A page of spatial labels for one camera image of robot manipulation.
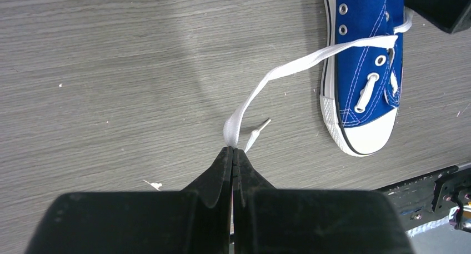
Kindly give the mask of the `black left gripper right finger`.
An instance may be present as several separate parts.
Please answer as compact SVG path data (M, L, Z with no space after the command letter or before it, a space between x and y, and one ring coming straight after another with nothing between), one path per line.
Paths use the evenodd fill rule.
M364 190L286 190L235 149L235 253L413 253L385 195Z

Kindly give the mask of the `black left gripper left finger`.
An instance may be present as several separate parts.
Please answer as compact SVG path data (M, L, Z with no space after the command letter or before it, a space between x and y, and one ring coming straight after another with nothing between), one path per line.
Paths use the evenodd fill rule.
M233 149L180 191L57 197L27 253L228 253Z

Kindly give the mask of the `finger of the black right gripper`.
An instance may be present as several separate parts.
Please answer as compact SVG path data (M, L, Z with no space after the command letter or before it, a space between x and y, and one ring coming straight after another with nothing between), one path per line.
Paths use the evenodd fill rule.
M470 28L470 0L405 0L405 6L446 33Z

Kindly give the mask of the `blue canvas sneaker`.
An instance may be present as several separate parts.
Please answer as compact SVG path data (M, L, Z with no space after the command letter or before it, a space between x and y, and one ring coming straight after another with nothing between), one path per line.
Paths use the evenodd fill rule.
M386 145L402 91L404 34L413 12L404 0L324 0L327 44L396 36L392 46L345 49L324 61L320 108L346 154L369 156Z

